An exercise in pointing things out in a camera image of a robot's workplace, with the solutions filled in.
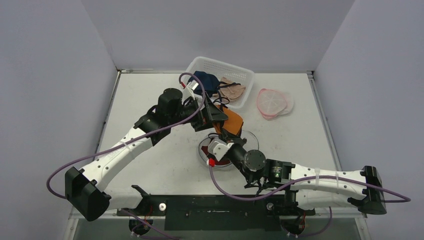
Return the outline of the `blue-trimmed mesh laundry bag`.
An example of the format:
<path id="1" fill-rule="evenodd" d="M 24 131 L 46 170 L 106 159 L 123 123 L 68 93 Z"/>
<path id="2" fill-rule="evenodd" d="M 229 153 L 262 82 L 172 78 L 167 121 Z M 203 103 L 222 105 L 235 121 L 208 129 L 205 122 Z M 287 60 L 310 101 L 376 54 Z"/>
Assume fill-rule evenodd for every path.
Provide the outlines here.
<path id="1" fill-rule="evenodd" d="M 205 138 L 207 138 L 207 137 L 209 137 L 209 138 L 217 138 L 218 137 L 218 134 L 217 133 L 213 133 L 213 132 L 210 132 L 210 133 L 208 133 L 207 135 L 206 135 L 206 137 Z M 249 151 L 249 150 L 259 150 L 259 148 L 260 148 L 260 145 L 259 145 L 259 141 L 258 141 L 258 139 L 257 139 L 257 137 L 251 132 L 251 131 L 248 131 L 248 130 L 242 130 L 242 132 L 241 132 L 241 138 L 243 139 L 243 141 L 244 141 L 244 145 L 243 145 L 243 147 L 244 147 L 244 149 L 246 150 L 246 151 Z M 198 161 L 200 162 L 200 165 L 201 166 L 203 166 L 203 167 L 206 167 L 207 166 L 207 162 L 205 162 L 205 161 L 202 161 L 201 159 L 200 159 L 200 156 L 199 156 L 199 154 L 198 154 L 198 146 L 197 146 L 197 159 L 198 159 Z M 228 166 L 228 167 L 224 167 L 224 168 L 221 168 L 221 167 L 214 167 L 214 170 L 215 171 L 231 171 L 231 170 L 233 170 L 233 169 L 235 169 L 235 167 L 234 167 L 234 165 L 233 164 L 231 164 L 230 166 Z"/>

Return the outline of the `orange bra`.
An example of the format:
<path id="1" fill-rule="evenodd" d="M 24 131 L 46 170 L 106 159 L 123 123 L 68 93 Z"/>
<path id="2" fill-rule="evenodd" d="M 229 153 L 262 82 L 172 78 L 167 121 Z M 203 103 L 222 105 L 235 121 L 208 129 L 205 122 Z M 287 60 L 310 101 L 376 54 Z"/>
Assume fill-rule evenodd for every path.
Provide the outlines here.
<path id="1" fill-rule="evenodd" d="M 223 105 L 215 105 L 221 110 L 228 119 L 223 122 L 213 123 L 212 126 L 215 132 L 220 135 L 240 137 L 243 129 L 243 118 L 233 110 L 224 107 Z"/>

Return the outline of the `beige bra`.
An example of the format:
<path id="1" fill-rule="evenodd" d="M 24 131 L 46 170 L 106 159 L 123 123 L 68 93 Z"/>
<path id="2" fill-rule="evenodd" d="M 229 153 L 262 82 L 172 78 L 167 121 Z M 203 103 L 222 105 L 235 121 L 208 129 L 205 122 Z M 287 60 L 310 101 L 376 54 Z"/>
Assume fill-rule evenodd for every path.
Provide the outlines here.
<path id="1" fill-rule="evenodd" d="M 219 81 L 218 93 L 213 93 L 213 97 L 221 96 L 227 102 L 231 103 L 240 98 L 245 92 L 246 87 L 241 83 L 233 82 L 226 77 L 222 77 Z"/>

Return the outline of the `navy blue bra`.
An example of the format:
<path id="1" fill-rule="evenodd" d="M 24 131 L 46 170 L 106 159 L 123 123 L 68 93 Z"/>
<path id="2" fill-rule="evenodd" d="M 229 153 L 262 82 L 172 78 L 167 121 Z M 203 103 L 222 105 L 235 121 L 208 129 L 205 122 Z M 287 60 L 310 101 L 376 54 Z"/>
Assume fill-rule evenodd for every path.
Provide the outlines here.
<path id="1" fill-rule="evenodd" d="M 240 83 L 232 82 L 222 77 L 221 80 L 213 75 L 206 73 L 204 71 L 195 71 L 194 75 L 200 80 L 205 90 L 205 93 L 208 97 L 213 95 L 224 96 L 224 90 L 229 89 L 230 87 L 241 87 Z"/>

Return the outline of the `dark red bra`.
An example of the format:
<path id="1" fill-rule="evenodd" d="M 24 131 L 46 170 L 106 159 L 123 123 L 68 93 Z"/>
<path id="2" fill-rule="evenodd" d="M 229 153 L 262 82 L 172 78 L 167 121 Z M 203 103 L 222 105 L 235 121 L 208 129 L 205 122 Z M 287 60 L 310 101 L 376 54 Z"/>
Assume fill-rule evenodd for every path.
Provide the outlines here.
<path id="1" fill-rule="evenodd" d="M 222 158 L 220 161 L 216 159 L 216 157 L 209 152 L 208 147 L 212 142 L 214 137 L 206 137 L 203 139 L 198 145 L 198 155 L 200 159 L 206 162 L 209 159 L 213 159 L 215 161 L 215 166 L 217 168 L 226 168 L 232 165 L 232 163 L 227 158 Z"/>

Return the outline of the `pink-trimmed mesh laundry bag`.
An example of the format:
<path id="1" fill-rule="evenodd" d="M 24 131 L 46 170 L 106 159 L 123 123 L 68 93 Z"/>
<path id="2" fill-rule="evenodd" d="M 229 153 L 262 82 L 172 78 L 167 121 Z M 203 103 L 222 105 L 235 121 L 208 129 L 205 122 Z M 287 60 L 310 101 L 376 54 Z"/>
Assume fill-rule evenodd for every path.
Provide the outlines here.
<path id="1" fill-rule="evenodd" d="M 288 115 L 295 105 L 293 96 L 289 92 L 262 88 L 256 98 L 256 107 L 266 120 Z"/>

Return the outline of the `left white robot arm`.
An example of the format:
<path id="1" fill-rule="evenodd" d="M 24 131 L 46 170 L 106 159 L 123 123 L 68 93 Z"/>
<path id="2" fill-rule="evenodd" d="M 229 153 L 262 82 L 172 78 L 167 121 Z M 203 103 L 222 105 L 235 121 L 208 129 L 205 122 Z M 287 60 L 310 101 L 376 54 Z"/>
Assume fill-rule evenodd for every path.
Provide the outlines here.
<path id="1" fill-rule="evenodd" d="M 83 166 L 71 167 L 65 173 L 66 199 L 91 222 L 112 209 L 131 209 L 136 215 L 149 210 L 148 197 L 141 187 L 109 187 L 112 179 L 131 161 L 155 146 L 171 133 L 171 128 L 189 123 L 196 132 L 211 129 L 228 120 L 223 107 L 212 103 L 209 97 L 197 101 L 186 99 L 176 88 L 167 88 L 156 105 L 134 124 L 110 152 Z"/>

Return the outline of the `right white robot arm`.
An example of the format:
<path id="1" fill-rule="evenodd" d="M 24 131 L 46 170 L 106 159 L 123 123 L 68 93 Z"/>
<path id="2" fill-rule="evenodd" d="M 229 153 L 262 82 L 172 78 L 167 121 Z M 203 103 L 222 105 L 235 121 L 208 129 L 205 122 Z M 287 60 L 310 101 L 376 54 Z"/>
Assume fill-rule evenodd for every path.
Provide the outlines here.
<path id="1" fill-rule="evenodd" d="M 246 138 L 225 131 L 208 144 L 217 161 L 229 161 L 246 180 L 246 188 L 283 191 L 282 207 L 290 215 L 300 210 L 357 208 L 364 214 L 387 213 L 382 180 L 374 166 L 337 171 L 266 158 L 258 149 L 246 150 Z"/>

